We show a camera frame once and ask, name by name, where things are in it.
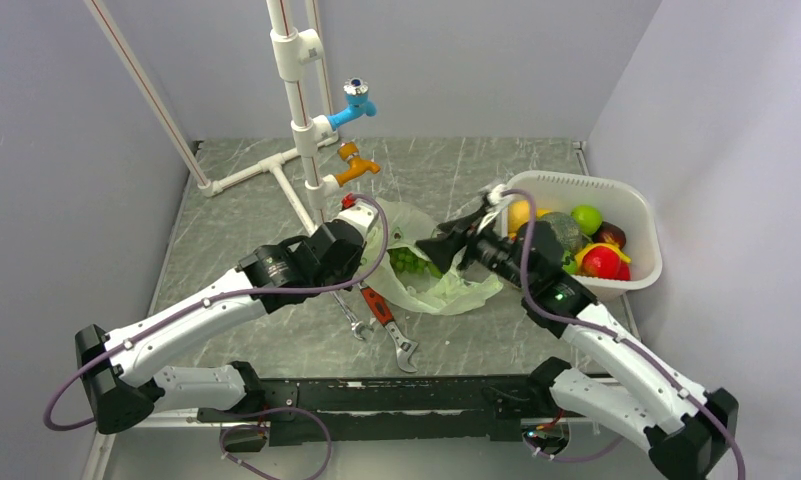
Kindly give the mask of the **pale green plastic bag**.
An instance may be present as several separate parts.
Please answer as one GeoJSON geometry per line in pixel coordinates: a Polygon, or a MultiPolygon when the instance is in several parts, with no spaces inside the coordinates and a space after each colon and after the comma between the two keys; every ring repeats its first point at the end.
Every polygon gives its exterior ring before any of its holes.
{"type": "Polygon", "coordinates": [[[503,284],[495,275],[483,271],[466,279],[455,266],[447,273],[442,273],[441,278],[395,274],[389,263],[388,250],[406,247],[428,259],[415,246],[415,242],[434,236],[437,222],[406,202],[380,198],[378,203],[386,214],[389,227],[387,251],[379,265],[375,266],[374,260],[383,240],[382,224],[378,221],[369,233],[359,271],[373,271],[364,283],[384,299],[410,312],[451,316],[481,308],[502,290],[503,284]]]}

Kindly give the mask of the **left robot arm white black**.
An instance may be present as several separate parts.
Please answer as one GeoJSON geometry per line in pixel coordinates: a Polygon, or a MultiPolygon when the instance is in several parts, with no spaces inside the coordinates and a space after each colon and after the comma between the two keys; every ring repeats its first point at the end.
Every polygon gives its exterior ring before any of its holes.
{"type": "Polygon", "coordinates": [[[82,384],[98,432],[125,431],[153,413],[207,408],[240,420],[266,406],[257,373],[244,361],[183,368],[171,360],[242,323],[301,304],[331,285],[349,285],[374,219],[338,215],[310,236],[263,245],[203,290],[135,324],[75,336],[82,384]]]}

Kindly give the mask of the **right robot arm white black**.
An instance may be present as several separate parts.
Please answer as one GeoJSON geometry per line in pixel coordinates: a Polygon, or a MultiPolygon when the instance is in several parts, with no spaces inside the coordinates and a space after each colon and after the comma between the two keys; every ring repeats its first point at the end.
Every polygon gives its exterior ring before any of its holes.
{"type": "Polygon", "coordinates": [[[610,314],[561,264],[563,250],[546,223],[524,225],[515,239],[476,223],[448,223],[448,232],[416,241],[440,270],[479,264],[521,288],[528,317],[600,364],[612,388],[568,362],[550,358],[528,377],[527,401],[550,415],[578,413],[638,446],[667,479],[705,479],[726,452],[747,476],[735,439],[739,403],[672,369],[610,314]]]}

